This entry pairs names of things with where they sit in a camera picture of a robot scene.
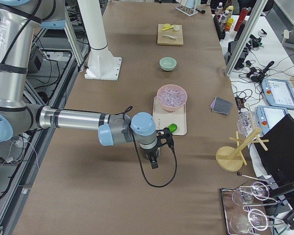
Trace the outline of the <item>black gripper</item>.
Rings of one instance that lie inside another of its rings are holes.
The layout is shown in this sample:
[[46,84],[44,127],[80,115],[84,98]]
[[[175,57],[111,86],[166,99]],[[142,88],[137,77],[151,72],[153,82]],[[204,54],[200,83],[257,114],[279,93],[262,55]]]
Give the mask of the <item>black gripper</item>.
[[143,153],[144,159],[147,159],[147,160],[150,159],[150,164],[152,169],[158,168],[157,158],[160,156],[160,147],[152,148],[152,149],[142,148],[142,153]]

